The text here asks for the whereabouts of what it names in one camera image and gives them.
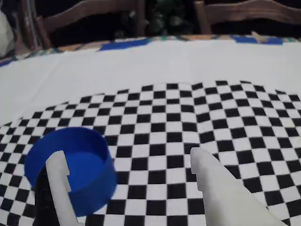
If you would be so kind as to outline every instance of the table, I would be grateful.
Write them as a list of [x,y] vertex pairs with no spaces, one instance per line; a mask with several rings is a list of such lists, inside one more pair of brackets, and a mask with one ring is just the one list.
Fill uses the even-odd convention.
[[[190,148],[201,144],[279,219],[299,225],[299,48],[293,42],[262,47],[170,40],[128,51],[52,54],[4,67],[12,76],[22,65],[27,77],[4,82],[22,80],[11,95],[23,94],[39,109],[27,108],[21,119],[0,127],[0,223],[32,224],[33,196],[23,177],[32,144],[54,129],[85,126],[105,135],[119,186],[108,206],[81,222],[205,225],[189,157]],[[39,80],[44,73],[33,77],[28,72],[36,70],[23,63],[49,66],[51,75]],[[34,82],[40,83],[37,90]]]

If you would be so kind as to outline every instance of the wooden chair backrest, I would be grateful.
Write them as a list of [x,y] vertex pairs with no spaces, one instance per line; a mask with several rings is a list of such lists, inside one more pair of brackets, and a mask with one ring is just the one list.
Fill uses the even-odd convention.
[[274,0],[247,0],[239,3],[195,3],[202,33],[211,34],[211,25],[228,21],[266,18],[282,23],[301,24],[301,9],[282,5]]
[[136,36],[144,36],[145,0],[84,0],[59,14],[46,18],[39,16],[36,23],[44,47],[49,48],[49,33],[87,16],[120,11],[136,12]]

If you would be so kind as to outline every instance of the black and white checkerboard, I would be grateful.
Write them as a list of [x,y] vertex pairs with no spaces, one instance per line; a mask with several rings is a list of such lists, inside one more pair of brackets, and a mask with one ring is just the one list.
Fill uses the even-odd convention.
[[190,149],[210,151],[280,220],[301,225],[301,101],[249,82],[158,84],[83,97],[0,127],[0,224],[31,226],[24,159],[41,136],[84,126],[103,134],[118,174],[90,226],[204,226]]

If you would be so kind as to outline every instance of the white cloth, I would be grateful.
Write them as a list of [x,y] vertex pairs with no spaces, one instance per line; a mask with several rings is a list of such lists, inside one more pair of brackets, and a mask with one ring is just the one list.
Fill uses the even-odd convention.
[[0,10],[0,57],[4,57],[14,48],[14,34],[6,19],[5,14]]
[[25,111],[151,83],[245,80],[299,93],[300,58],[298,42],[268,46],[232,40],[152,42],[29,58],[0,68],[0,124]]

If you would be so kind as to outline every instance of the blue cup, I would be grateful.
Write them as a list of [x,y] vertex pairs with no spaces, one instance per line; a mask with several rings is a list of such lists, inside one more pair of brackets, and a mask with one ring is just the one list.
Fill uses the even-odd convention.
[[25,176],[35,180],[46,160],[63,150],[70,175],[69,197],[77,217],[89,215],[108,203],[117,185],[107,142],[96,130],[69,127],[46,134],[31,148],[25,159]]

